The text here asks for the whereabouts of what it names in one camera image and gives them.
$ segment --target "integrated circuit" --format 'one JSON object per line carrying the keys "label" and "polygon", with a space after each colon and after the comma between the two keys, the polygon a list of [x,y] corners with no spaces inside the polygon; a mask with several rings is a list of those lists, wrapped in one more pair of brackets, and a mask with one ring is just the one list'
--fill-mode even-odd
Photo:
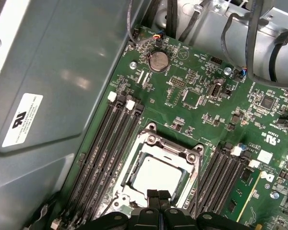
{"label": "integrated circuit", "polygon": [[241,179],[247,183],[251,177],[252,171],[249,169],[245,169],[242,173]]}
{"label": "integrated circuit", "polygon": [[267,110],[270,110],[273,106],[274,99],[268,96],[264,96],[263,100],[260,103],[260,106],[262,108],[265,108]]}
{"label": "integrated circuit", "polygon": [[233,213],[236,206],[237,206],[237,203],[235,201],[231,200],[229,205],[228,205],[229,212]]}

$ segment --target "black cable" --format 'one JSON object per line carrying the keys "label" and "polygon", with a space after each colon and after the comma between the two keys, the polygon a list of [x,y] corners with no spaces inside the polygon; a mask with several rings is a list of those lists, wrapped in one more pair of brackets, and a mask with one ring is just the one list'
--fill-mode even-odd
{"label": "black cable", "polygon": [[[208,3],[210,2],[210,0],[203,0],[199,5],[201,7],[206,6]],[[200,13],[198,11],[194,11],[187,27],[185,28],[185,30],[182,32],[182,34],[179,37],[179,41],[183,42],[184,40],[186,40],[186,38],[188,37],[189,33],[191,32],[192,28],[194,27],[198,17],[199,17]]]}
{"label": "black cable", "polygon": [[168,0],[166,35],[176,39],[178,17],[177,0]]}
{"label": "black cable", "polygon": [[242,67],[241,66],[238,66],[234,60],[230,57],[229,55],[229,52],[228,52],[228,49],[227,49],[227,45],[226,45],[226,33],[227,31],[229,30],[231,24],[232,24],[232,20],[233,18],[236,18],[238,20],[248,20],[247,17],[241,17],[239,16],[238,14],[236,13],[232,13],[229,17],[228,17],[228,20],[224,26],[224,29],[223,29],[223,32],[222,32],[222,35],[221,35],[221,47],[222,47],[222,51],[224,53],[224,56],[226,57],[227,61],[232,65],[234,66],[237,70],[239,71],[242,71]]}
{"label": "black cable", "polygon": [[269,61],[269,74],[271,81],[277,82],[276,70],[275,70],[276,59],[280,49],[287,44],[288,44],[288,31],[281,33],[274,41],[275,46],[271,53]]}
{"label": "black cable", "polygon": [[146,14],[142,20],[142,25],[148,28],[151,28],[154,22],[154,18],[159,9],[161,0],[152,0],[149,4],[149,7],[146,11]]}
{"label": "black cable", "polygon": [[255,54],[255,45],[257,38],[257,30],[259,20],[262,14],[264,5],[264,0],[253,0],[252,9],[249,19],[248,33],[246,37],[246,45],[245,45],[245,59],[247,66],[248,77],[254,81],[255,83],[259,83],[265,86],[273,87],[273,88],[283,88],[288,90],[288,84],[273,82],[270,80],[266,80],[254,75],[254,54]]}

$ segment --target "wire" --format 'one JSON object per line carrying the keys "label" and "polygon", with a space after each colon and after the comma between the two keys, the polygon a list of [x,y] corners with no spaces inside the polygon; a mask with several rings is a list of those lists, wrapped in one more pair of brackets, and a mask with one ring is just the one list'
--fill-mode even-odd
{"label": "wire", "polygon": [[255,45],[257,38],[257,30],[259,20],[263,11],[264,0],[253,0],[252,1],[252,9],[249,19],[248,32],[246,37],[246,45],[245,45],[245,59],[246,66],[248,69],[248,77],[254,81],[255,83],[259,83],[265,86],[273,87],[273,88],[283,88],[288,90],[288,84],[273,82],[270,80],[266,80],[254,75],[254,54],[255,54]]}
{"label": "wire", "polygon": [[178,17],[177,0],[168,0],[166,35],[176,39]]}
{"label": "wire", "polygon": [[281,33],[274,41],[274,49],[269,61],[269,74],[271,81],[277,82],[276,77],[276,59],[280,49],[288,44],[288,31]]}
{"label": "wire", "polygon": [[132,42],[134,44],[137,44],[137,41],[135,40],[135,38],[133,37],[132,33],[131,33],[131,9],[132,9],[132,4],[133,4],[133,0],[129,1],[129,6],[128,6],[128,11],[127,11],[127,31],[128,31],[128,36],[130,38],[130,40],[132,40]]}
{"label": "wire", "polygon": [[133,5],[133,0],[129,1],[129,6],[128,6],[128,11],[127,11],[127,31],[128,31],[128,36],[130,38],[130,40],[135,44],[135,45],[140,45],[146,42],[149,42],[150,40],[153,39],[158,39],[161,38],[163,35],[163,31],[160,31],[159,33],[153,35],[152,37],[149,38],[145,38],[143,40],[137,41],[131,32],[131,10],[132,10],[132,5]]}
{"label": "wire", "polygon": [[[206,6],[208,3],[210,2],[210,0],[203,0],[199,5],[201,7]],[[184,40],[186,40],[186,38],[188,37],[189,33],[191,32],[192,28],[194,27],[198,17],[199,17],[200,13],[198,11],[194,11],[187,27],[185,28],[185,30],[182,32],[182,34],[179,37],[179,41],[183,42]]]}
{"label": "wire", "polygon": [[223,32],[222,32],[222,35],[221,35],[221,47],[222,47],[222,51],[224,53],[224,56],[226,57],[227,61],[232,65],[234,66],[237,70],[239,71],[243,71],[243,68],[241,66],[238,66],[234,60],[230,57],[229,55],[229,52],[228,52],[228,49],[227,49],[227,45],[226,45],[226,33],[227,31],[229,30],[231,24],[232,24],[232,20],[233,18],[236,18],[238,20],[248,20],[247,17],[241,17],[239,16],[238,14],[236,13],[232,13],[229,17],[228,17],[228,20],[224,26],[224,29],[223,29]]}

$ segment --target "sticker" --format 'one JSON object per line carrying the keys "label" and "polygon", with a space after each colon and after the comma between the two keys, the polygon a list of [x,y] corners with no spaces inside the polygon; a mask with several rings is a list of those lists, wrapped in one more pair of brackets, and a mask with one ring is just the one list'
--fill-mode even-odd
{"label": "sticker", "polygon": [[257,160],[259,160],[263,163],[269,164],[272,157],[273,157],[272,153],[264,151],[264,150],[260,150],[260,153],[257,157]]}
{"label": "sticker", "polygon": [[43,95],[25,93],[19,103],[2,147],[24,143]]}

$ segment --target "chip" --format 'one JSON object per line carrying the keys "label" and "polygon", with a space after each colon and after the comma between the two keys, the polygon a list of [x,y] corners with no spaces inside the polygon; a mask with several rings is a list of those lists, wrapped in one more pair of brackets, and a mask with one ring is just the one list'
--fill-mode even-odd
{"label": "chip", "polygon": [[232,118],[231,118],[231,122],[234,123],[234,124],[236,124],[236,123],[238,123],[239,121],[240,121],[240,116],[237,115],[237,114],[234,114],[234,115],[232,116]]}
{"label": "chip", "polygon": [[244,172],[242,173],[241,179],[247,183],[249,181],[251,173],[252,173],[251,170],[245,169]]}
{"label": "chip", "polygon": [[267,110],[270,110],[273,106],[273,103],[274,103],[273,98],[268,97],[268,96],[264,96],[263,100],[261,101],[260,106],[267,109]]}
{"label": "chip", "polygon": [[235,130],[236,126],[232,123],[229,123],[228,126],[227,126],[227,130],[228,131],[232,131],[232,130]]}
{"label": "chip", "polygon": [[236,206],[237,206],[237,203],[235,201],[231,200],[229,205],[228,205],[229,212],[233,213]]}

